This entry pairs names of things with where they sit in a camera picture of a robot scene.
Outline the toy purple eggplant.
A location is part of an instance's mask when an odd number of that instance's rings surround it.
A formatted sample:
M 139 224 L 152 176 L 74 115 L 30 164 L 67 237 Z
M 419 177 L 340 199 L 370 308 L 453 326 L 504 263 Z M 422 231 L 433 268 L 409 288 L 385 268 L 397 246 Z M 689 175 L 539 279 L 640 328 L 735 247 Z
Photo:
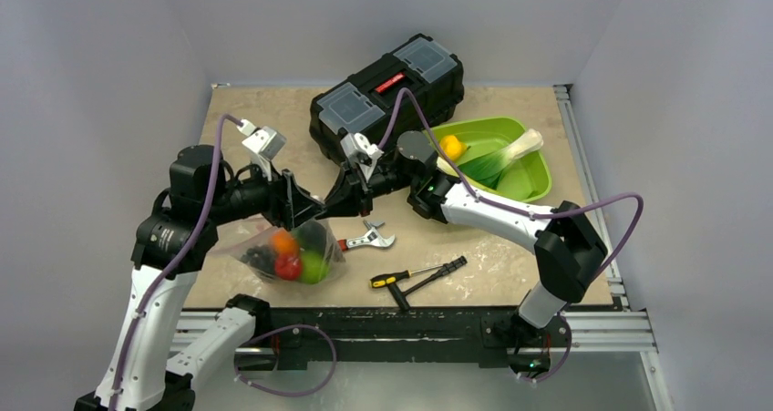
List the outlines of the toy purple eggplant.
M 293 230 L 294 237 L 304 251 L 324 254 L 327 247 L 327 228 L 319 221 L 310 220 Z

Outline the toy orange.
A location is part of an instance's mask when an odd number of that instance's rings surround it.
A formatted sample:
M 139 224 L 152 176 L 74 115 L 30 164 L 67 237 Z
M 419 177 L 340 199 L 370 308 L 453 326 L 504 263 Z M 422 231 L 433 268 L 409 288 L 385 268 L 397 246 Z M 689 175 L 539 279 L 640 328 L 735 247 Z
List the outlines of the toy orange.
M 270 238 L 270 244 L 278 255 L 296 256 L 301 250 L 295 237 L 285 230 L 276 231 Z

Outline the clear zip top bag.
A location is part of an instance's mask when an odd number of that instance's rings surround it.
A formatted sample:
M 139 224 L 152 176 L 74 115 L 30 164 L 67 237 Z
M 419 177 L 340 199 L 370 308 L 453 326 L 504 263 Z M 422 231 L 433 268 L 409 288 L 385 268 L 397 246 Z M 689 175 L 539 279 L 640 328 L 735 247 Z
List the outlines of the clear zip top bag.
M 317 285 L 343 275 L 344 252 L 327 221 L 310 220 L 287 230 L 262 216 L 220 227 L 210 255 L 228 257 L 272 282 Z

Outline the toy black grapes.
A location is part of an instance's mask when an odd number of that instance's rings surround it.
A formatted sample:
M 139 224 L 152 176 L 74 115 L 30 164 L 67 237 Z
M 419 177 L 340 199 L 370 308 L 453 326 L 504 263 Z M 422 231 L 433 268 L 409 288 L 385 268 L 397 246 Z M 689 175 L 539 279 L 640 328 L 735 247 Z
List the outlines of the toy black grapes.
M 253 246 L 241 255 L 239 261 L 247 265 L 257 275 L 274 278 L 274 264 L 277 253 L 268 245 Z

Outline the toy green apple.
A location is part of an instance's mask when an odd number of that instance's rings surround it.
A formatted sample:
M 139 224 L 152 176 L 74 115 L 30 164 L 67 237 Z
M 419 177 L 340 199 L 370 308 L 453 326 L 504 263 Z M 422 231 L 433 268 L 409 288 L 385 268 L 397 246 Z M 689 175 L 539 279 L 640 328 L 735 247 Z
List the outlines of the toy green apple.
M 317 284 L 330 273 L 330 265 L 324 256 L 318 252 L 303 251 L 300 254 L 302 264 L 301 274 L 296 281 L 304 284 Z

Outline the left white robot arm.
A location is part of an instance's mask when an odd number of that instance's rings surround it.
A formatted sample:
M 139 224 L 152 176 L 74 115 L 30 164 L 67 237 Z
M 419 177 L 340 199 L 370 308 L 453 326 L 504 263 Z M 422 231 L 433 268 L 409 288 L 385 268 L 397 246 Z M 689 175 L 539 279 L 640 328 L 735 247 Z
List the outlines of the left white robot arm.
M 291 172 L 270 179 L 253 172 L 227 179 L 227 164 L 212 145 L 181 150 L 170 165 L 170 185 L 136 231 L 129 304 L 115 353 L 98 387 L 78 410 L 190 410 L 197 394 L 239 344 L 271 337 L 269 305 L 237 295 L 215 323 L 180 353 L 171 351 L 183 305 L 221 225 L 262 215 L 292 229 L 322 211 Z

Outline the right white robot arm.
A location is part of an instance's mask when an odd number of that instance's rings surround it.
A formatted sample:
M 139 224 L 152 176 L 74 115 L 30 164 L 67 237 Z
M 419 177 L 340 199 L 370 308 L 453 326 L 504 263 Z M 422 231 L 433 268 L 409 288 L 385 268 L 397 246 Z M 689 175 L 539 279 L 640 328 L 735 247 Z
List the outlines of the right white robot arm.
M 347 135 L 342 146 L 346 157 L 324 199 L 325 217 L 364 216 L 375 198 L 407 188 L 407 202 L 419 216 L 485 231 L 534 255 L 539 280 L 511 321 L 523 344 L 546 335 L 552 318 L 581 301 L 603 269 L 608 249 L 573 202 L 530 205 L 477 188 L 424 132 L 401 134 L 388 153 L 361 134 Z

